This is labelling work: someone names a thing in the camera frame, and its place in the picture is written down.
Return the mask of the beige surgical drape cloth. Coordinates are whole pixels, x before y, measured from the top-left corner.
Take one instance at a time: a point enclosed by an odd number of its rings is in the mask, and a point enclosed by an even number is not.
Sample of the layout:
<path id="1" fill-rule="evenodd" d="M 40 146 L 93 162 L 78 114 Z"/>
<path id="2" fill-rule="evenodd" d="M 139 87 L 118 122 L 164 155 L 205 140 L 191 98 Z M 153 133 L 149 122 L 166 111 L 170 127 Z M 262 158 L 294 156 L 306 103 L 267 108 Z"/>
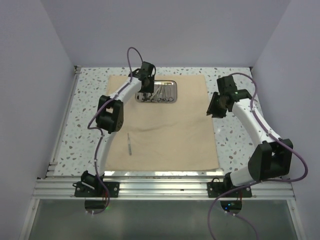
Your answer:
<path id="1" fill-rule="evenodd" d="M 167 75 L 177 84 L 174 103 L 124 105 L 124 123 L 108 152 L 107 171 L 208 171 L 219 167 L 214 124 L 206 115 L 209 95 L 203 75 Z M 128 152 L 127 133 L 132 155 Z"/>

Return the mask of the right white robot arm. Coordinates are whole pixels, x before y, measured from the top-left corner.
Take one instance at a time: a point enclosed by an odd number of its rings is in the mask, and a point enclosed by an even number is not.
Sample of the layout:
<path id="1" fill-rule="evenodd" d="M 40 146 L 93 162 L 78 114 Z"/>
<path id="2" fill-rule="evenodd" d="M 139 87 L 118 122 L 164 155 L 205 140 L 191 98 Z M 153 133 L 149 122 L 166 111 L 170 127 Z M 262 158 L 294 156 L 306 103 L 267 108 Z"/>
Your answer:
<path id="1" fill-rule="evenodd" d="M 247 166 L 227 173 L 221 190 L 235 196 L 241 186 L 285 176 L 290 171 L 293 143 L 281 138 L 254 106 L 254 95 L 238 89 L 232 75 L 217 79 L 218 91 L 214 92 L 206 114 L 222 119 L 233 113 L 242 123 L 255 147 Z"/>

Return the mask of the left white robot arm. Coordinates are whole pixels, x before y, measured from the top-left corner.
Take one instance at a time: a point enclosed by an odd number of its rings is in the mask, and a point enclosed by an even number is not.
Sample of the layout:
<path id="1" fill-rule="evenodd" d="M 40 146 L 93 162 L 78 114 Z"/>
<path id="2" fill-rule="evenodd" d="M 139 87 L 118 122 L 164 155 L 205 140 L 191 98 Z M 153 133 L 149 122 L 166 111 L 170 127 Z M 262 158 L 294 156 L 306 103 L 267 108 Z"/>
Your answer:
<path id="1" fill-rule="evenodd" d="M 143 61 L 140 68 L 131 70 L 127 80 L 111 95 L 102 95 L 97 112 L 89 121 L 89 130 L 98 130 L 100 138 L 96 145 L 93 164 L 81 175 L 81 183 L 92 196 L 103 193 L 104 170 L 111 143 L 124 124 L 124 106 L 136 93 L 153 93 L 156 67 Z"/>

